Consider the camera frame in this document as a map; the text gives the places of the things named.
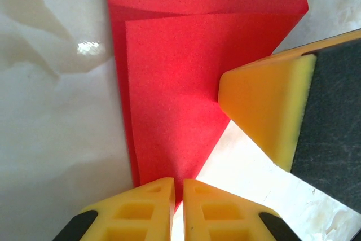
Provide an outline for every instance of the folded red paper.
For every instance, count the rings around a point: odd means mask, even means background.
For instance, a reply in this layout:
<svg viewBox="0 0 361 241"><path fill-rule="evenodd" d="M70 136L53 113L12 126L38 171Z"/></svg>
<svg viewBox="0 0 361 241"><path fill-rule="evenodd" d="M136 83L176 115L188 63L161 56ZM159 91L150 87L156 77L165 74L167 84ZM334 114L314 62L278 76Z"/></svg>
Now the folded red paper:
<svg viewBox="0 0 361 241"><path fill-rule="evenodd" d="M270 55L306 11L306 0L109 0L134 185L174 177L181 200L229 122L220 76Z"/></svg>

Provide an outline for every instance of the white surface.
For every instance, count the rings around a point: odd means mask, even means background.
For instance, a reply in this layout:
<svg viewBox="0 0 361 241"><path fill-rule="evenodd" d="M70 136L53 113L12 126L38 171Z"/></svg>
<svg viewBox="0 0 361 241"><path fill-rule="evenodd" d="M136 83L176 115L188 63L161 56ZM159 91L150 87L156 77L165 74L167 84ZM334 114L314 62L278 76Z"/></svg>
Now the white surface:
<svg viewBox="0 0 361 241"><path fill-rule="evenodd" d="M309 0L278 51L360 28L360 2ZM0 0L0 22L0 240L51 240L84 206L131 187L106 2ZM233 123L198 179L275 209L305 241L361 227Z"/></svg>

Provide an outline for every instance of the black foam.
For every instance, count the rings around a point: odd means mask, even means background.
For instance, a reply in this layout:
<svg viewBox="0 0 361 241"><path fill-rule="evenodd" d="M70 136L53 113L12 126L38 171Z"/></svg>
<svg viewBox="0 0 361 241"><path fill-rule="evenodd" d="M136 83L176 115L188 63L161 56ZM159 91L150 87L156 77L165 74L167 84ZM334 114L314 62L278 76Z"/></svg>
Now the black foam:
<svg viewBox="0 0 361 241"><path fill-rule="evenodd" d="M352 238L351 241L361 241L361 230Z"/></svg>
<svg viewBox="0 0 361 241"><path fill-rule="evenodd" d="M361 213L361 41L317 56L291 172Z"/></svg>
<svg viewBox="0 0 361 241"><path fill-rule="evenodd" d="M98 212L95 210L78 214L68 222L53 241L80 241L97 216Z"/></svg>
<svg viewBox="0 0 361 241"><path fill-rule="evenodd" d="M301 241L282 218L267 212L260 213L259 217L276 241Z"/></svg>

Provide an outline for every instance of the red paper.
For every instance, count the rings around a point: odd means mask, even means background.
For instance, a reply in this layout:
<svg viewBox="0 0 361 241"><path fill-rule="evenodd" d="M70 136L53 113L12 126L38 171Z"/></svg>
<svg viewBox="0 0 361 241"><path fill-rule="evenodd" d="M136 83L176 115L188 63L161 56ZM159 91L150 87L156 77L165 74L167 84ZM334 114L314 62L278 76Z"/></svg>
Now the red paper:
<svg viewBox="0 0 361 241"><path fill-rule="evenodd" d="M229 122L220 76L270 55L307 2L109 0L109 11L134 185L174 177L179 202Z"/></svg>

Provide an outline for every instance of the yellow plastic piece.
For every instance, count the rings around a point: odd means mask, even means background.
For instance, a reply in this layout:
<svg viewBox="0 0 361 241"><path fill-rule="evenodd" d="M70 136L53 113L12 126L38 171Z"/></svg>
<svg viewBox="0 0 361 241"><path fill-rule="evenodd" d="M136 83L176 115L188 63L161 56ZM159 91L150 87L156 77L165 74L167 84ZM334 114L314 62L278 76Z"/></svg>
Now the yellow plastic piece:
<svg viewBox="0 0 361 241"><path fill-rule="evenodd" d="M169 241L174 180L162 178L86 207L98 216L82 241Z"/></svg>
<svg viewBox="0 0 361 241"><path fill-rule="evenodd" d="M251 63L223 74L222 110L279 167L290 171L316 56Z"/></svg>
<svg viewBox="0 0 361 241"><path fill-rule="evenodd" d="M186 179L183 184L186 241L276 241L258 214L272 209L213 186Z"/></svg>

